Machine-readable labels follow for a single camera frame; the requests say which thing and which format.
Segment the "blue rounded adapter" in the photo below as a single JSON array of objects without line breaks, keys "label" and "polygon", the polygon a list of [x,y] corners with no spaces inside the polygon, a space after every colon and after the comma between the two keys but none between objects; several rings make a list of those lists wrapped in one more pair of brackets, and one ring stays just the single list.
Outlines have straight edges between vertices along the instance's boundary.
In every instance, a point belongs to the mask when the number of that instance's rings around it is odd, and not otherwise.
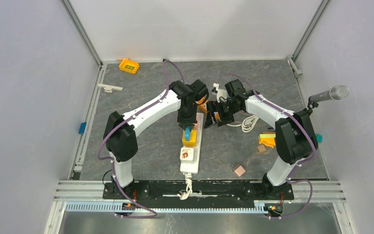
[{"label": "blue rounded adapter", "polygon": [[190,141],[191,138],[191,125],[186,125],[185,126],[185,133],[184,133],[184,138],[185,141]]}]

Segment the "yellow cube socket adapter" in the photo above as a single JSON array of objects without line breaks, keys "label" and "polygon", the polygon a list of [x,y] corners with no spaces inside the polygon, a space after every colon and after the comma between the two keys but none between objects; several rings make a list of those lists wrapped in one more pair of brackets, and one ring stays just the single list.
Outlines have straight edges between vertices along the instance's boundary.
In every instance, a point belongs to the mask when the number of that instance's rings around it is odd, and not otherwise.
[{"label": "yellow cube socket adapter", "polygon": [[191,130],[189,133],[183,131],[182,144],[184,147],[196,147],[197,145],[197,131]]}]

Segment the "white cube adapter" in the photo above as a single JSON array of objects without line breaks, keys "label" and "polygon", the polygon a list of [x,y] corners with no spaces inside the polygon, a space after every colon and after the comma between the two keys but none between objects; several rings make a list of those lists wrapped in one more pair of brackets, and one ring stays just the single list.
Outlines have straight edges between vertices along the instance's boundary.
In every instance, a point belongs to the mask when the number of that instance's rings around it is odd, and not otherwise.
[{"label": "white cube adapter", "polygon": [[180,160],[182,162],[192,162],[194,160],[194,148],[182,147],[180,150]]}]

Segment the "white multicolour power strip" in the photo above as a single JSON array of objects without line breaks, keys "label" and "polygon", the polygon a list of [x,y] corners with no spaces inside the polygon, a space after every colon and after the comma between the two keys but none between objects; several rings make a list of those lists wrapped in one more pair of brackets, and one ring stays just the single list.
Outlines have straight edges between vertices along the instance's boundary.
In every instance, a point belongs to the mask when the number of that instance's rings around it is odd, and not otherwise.
[{"label": "white multicolour power strip", "polygon": [[185,133],[182,138],[183,147],[180,150],[180,172],[197,174],[200,162],[200,150],[203,136],[204,114],[198,113],[197,123],[190,133],[190,141],[186,141]]}]

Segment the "small pink plug adapter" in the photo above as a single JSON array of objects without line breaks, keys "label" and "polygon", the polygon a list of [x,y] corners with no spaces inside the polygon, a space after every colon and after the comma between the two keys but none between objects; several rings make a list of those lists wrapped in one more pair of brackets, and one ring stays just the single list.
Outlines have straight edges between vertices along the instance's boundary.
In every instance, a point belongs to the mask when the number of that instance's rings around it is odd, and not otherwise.
[{"label": "small pink plug adapter", "polygon": [[237,177],[242,177],[244,175],[244,173],[246,172],[245,168],[242,166],[242,165],[235,165],[233,167],[233,173],[237,176]]}]

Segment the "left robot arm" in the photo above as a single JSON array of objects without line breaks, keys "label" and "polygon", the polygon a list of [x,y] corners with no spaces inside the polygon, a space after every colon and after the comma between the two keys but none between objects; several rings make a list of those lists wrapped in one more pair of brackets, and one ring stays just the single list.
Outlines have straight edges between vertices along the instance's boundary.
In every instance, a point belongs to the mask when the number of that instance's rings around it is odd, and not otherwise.
[{"label": "left robot arm", "polygon": [[201,80],[192,84],[172,82],[159,96],[143,106],[119,114],[109,115],[102,147],[105,147],[113,164],[115,192],[121,198],[133,194],[131,159],[138,151],[137,137],[150,125],[172,112],[177,112],[177,123],[183,129],[183,140],[196,142],[198,137],[198,101],[208,97],[208,89]]}]

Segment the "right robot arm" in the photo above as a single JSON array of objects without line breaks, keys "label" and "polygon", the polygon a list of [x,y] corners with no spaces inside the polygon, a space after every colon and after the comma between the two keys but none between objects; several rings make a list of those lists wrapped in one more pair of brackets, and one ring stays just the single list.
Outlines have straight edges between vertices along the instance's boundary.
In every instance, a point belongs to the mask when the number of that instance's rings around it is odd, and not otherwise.
[{"label": "right robot arm", "polygon": [[318,142],[310,119],[311,111],[284,109],[259,92],[246,90],[238,79],[228,82],[225,89],[226,97],[206,103],[205,128],[233,123],[234,115],[244,111],[257,116],[274,129],[278,158],[262,179],[262,194],[274,199],[281,193],[281,186],[290,180],[294,168],[316,155]]}]

